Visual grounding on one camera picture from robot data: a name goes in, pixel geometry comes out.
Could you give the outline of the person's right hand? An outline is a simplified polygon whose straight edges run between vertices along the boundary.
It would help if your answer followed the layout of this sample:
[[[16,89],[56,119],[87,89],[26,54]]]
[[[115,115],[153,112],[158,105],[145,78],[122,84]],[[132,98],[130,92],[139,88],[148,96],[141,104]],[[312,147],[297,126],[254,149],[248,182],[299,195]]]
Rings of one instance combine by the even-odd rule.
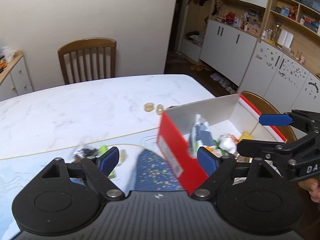
[[[319,182],[316,178],[310,178],[304,181],[300,181],[298,185],[309,192],[311,200],[313,202],[319,203]]]

